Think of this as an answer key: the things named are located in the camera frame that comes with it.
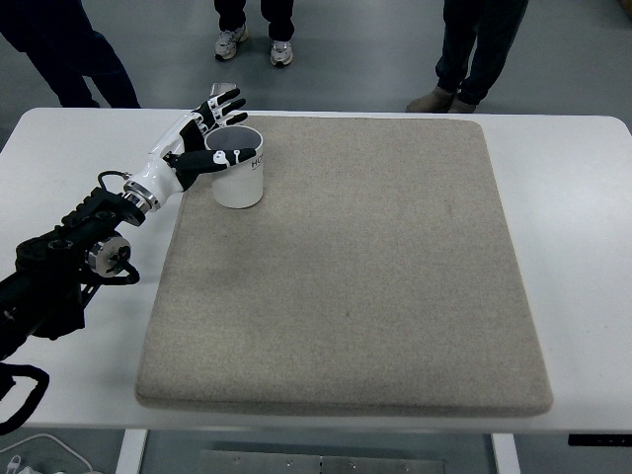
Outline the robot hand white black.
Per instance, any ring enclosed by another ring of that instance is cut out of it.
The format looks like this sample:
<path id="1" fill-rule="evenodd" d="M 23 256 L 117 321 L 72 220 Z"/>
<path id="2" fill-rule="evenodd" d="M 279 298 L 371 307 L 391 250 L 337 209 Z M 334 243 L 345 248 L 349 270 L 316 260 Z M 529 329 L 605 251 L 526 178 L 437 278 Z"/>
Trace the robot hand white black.
<path id="1" fill-rule="evenodd" d="M 247 208 L 263 197 L 260 132 L 243 121 L 245 100 L 232 83 L 216 83 L 208 99 L 181 116 L 150 150 L 147 164 L 126 179 L 123 193 L 142 211 L 155 211 L 168 198 L 210 176 L 213 198 L 228 208 Z"/>

